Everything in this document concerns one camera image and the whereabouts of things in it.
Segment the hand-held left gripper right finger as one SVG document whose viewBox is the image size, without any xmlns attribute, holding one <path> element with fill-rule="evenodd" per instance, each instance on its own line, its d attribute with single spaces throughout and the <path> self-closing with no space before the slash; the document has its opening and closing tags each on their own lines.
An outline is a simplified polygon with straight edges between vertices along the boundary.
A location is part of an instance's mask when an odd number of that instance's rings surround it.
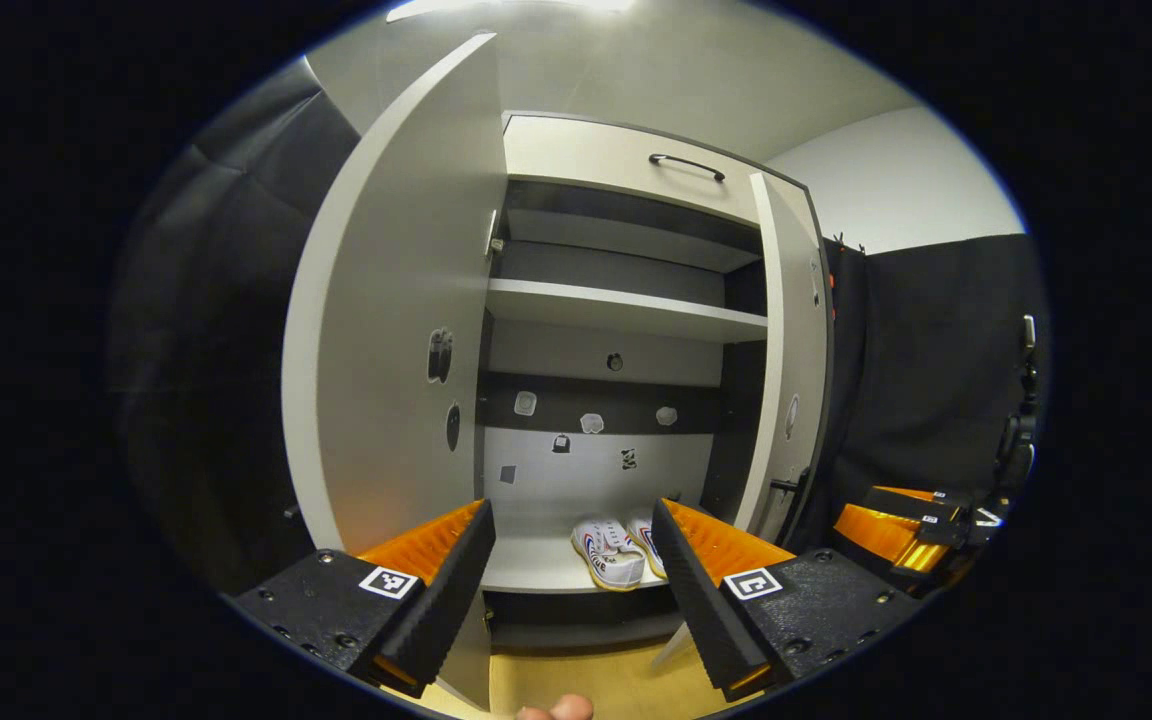
<svg viewBox="0 0 1152 720">
<path fill-rule="evenodd" d="M 727 702 L 813 679 L 922 611 L 838 550 L 795 555 L 669 498 L 653 506 L 652 533 L 710 684 Z"/>
</svg>

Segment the black backdrop cloth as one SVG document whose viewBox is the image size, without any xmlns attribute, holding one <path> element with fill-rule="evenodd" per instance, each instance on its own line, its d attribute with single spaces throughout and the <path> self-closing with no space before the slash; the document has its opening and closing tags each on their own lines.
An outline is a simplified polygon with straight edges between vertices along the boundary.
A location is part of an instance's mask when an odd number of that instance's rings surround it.
<svg viewBox="0 0 1152 720">
<path fill-rule="evenodd" d="M 1005 423 L 1020 409 L 1026 316 L 1051 369 L 1041 252 L 992 234 L 864 253 L 827 240 L 835 365 L 823 455 L 791 551 L 836 546 L 832 524 L 867 488 L 986 497 Z"/>
<path fill-rule="evenodd" d="M 294 274 L 361 138 L 291 61 L 180 151 L 132 219 L 108 387 L 132 486 L 189 570 L 251 591 L 312 548 L 282 427 Z"/>
</svg>

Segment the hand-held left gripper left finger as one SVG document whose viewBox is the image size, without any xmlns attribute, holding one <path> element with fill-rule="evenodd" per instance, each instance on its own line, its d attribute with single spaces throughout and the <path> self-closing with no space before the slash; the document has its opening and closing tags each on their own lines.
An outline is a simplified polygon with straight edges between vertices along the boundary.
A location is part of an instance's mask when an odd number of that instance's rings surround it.
<svg viewBox="0 0 1152 720">
<path fill-rule="evenodd" d="M 306 655 L 417 698 L 470 616 L 495 541 L 479 498 L 362 553 L 314 550 L 229 601 Z"/>
</svg>

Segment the white shoe cabinet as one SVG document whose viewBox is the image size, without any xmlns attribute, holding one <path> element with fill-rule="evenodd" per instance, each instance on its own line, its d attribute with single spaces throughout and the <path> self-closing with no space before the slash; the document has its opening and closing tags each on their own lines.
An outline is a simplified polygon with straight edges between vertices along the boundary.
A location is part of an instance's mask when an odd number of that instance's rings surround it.
<svg viewBox="0 0 1152 720">
<path fill-rule="evenodd" d="M 756 225 L 669 202 L 513 179 L 493 279 L 643 293 L 765 316 Z M 658 498 L 698 501 L 717 447 L 723 372 L 710 343 L 498 319 L 485 306 L 477 382 L 477 488 L 498 541 L 483 578 L 494 644 L 589 647 L 680 626 L 666 579 L 594 588 L 573 550 L 576 521 L 627 521 Z"/>
</svg>

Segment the white cabinet drawer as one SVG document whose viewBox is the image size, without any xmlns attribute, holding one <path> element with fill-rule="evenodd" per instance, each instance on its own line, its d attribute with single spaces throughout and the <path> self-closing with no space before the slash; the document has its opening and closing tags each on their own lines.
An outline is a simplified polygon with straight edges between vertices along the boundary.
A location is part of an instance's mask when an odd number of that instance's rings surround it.
<svg viewBox="0 0 1152 720">
<path fill-rule="evenodd" d="M 666 132 L 582 118 L 513 113 L 503 132 L 509 176 L 524 181 L 576 184 L 669 202 L 722 217 L 759 222 L 751 177 L 760 174 L 808 232 L 819 227 L 806 187 L 768 167 L 705 143 Z M 652 152 L 699 161 L 726 173 L 726 182 L 654 167 Z"/>
</svg>

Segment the white shoe cabinet door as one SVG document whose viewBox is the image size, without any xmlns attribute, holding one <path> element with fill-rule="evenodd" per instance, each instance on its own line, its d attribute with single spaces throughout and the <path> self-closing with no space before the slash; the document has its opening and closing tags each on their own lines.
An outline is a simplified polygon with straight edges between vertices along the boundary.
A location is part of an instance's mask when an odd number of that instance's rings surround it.
<svg viewBox="0 0 1152 720">
<path fill-rule="evenodd" d="M 719 420 L 719 457 L 698 501 L 679 503 L 781 547 L 813 492 L 826 442 L 833 379 L 833 304 L 829 265 L 819 233 L 808 232 L 794 210 L 760 174 L 751 176 L 763 250 L 767 338 L 733 346 L 726 357 L 723 392 L 735 409 Z M 771 488 L 804 468 L 812 478 L 791 495 Z"/>
<path fill-rule="evenodd" d="M 477 381 L 507 168 L 497 36 L 482 32 L 371 124 L 308 232 L 285 318 L 282 427 L 316 548 L 362 553 L 477 488 Z M 431 685 L 490 707 L 485 601 Z"/>
</svg>

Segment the white cabinet shelf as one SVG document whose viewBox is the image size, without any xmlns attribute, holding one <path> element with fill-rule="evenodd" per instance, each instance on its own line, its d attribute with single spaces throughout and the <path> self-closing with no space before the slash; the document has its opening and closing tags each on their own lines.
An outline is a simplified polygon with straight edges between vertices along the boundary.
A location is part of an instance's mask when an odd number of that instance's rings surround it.
<svg viewBox="0 0 1152 720">
<path fill-rule="evenodd" d="M 723 306 L 511 279 L 488 282 L 486 309 L 498 319 L 516 323 L 570 325 L 719 344 L 764 340 L 768 332 L 765 316 L 738 313 Z"/>
</svg>

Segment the white sneaker shoe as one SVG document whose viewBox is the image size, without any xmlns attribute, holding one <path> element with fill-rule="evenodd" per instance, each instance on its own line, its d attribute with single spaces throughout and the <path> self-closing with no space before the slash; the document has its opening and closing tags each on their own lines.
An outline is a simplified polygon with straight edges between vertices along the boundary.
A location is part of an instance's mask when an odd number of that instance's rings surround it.
<svg viewBox="0 0 1152 720">
<path fill-rule="evenodd" d="M 660 559 L 652 529 L 652 515 L 645 509 L 632 511 L 626 521 L 626 530 L 631 541 L 645 553 L 650 570 L 654 577 L 667 579 L 664 561 Z"/>
<path fill-rule="evenodd" d="M 628 537 L 620 520 L 586 515 L 573 525 L 571 543 L 585 562 L 594 588 L 611 592 L 630 592 L 639 588 L 646 556 Z"/>
</svg>

